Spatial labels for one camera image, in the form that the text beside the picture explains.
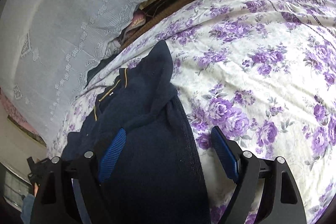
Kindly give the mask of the navy blue knit cardigan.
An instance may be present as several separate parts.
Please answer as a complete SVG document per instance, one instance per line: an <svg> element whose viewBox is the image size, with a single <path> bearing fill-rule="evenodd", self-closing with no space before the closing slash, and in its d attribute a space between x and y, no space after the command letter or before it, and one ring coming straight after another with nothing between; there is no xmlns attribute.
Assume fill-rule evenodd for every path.
<svg viewBox="0 0 336 224"><path fill-rule="evenodd" d="M209 223L205 179L193 132L171 83L165 41L139 64L121 68L98 95L62 158L96 154L102 223Z"/></svg>

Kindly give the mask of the purple floral white bedspread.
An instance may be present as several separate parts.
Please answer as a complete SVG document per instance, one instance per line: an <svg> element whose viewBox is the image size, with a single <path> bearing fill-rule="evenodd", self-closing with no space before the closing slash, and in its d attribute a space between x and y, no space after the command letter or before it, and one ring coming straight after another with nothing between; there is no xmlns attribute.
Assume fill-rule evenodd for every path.
<svg viewBox="0 0 336 224"><path fill-rule="evenodd" d="M282 156L298 185L308 223L335 196L335 0L196 0L125 48L67 112L49 148L59 156L98 94L165 40L172 82L197 144L217 223L234 186L224 181L210 142L218 126L265 159Z"/></svg>

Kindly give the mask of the black garment under lace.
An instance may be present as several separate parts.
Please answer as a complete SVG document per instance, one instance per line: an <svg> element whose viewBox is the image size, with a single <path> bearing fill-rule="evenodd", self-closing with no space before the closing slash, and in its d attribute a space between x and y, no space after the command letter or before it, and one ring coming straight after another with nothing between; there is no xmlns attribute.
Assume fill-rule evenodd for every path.
<svg viewBox="0 0 336 224"><path fill-rule="evenodd" d="M117 57L117 54L113 54L112 56L108 57L107 59L103 59L99 62L99 64L88 71L87 73L87 84L101 71L103 68L105 68L111 61L113 61Z"/></svg>

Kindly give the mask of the white lace cover cloth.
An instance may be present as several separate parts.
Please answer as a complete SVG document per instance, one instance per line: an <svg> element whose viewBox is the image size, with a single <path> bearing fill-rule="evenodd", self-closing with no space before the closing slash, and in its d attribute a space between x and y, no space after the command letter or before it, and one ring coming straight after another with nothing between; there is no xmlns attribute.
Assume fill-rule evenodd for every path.
<svg viewBox="0 0 336 224"><path fill-rule="evenodd" d="M1 0L1 89L46 145L144 1Z"/></svg>

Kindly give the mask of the pink patterned cloth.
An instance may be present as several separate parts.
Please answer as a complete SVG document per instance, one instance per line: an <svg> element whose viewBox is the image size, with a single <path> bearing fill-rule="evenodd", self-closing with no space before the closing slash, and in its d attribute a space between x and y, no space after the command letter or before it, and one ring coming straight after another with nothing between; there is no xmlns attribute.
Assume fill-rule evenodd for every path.
<svg viewBox="0 0 336 224"><path fill-rule="evenodd" d="M104 53L104 58L107 59L113 54L118 54L124 42L145 23L146 15L141 10L135 11L131 23L122 30L121 34L118 37L108 42Z"/></svg>

